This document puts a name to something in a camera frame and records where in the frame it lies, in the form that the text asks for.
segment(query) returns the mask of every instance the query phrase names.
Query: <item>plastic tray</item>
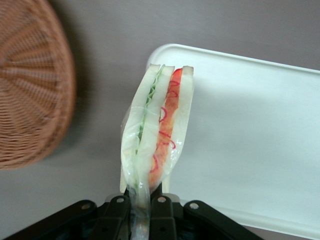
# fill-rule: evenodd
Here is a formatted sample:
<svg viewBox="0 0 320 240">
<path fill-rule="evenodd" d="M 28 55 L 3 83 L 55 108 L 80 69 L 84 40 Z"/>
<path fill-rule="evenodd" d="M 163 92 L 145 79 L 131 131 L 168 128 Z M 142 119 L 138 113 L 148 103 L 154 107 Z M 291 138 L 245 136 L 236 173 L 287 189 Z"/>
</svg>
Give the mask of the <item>plastic tray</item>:
<svg viewBox="0 0 320 240">
<path fill-rule="evenodd" d="M 320 71 L 190 46 L 149 64 L 194 67 L 170 192 L 240 224 L 320 239 Z"/>
</svg>

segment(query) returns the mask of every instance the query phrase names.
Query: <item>wicker basket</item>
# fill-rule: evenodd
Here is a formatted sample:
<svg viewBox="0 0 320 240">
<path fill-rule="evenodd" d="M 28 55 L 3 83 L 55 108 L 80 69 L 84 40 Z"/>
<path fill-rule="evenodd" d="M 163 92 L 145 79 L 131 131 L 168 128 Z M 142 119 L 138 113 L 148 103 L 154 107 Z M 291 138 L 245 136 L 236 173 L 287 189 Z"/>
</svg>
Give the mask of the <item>wicker basket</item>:
<svg viewBox="0 0 320 240">
<path fill-rule="evenodd" d="M 45 0 L 0 0 L 0 169 L 47 156 L 75 105 L 71 52 Z"/>
</svg>

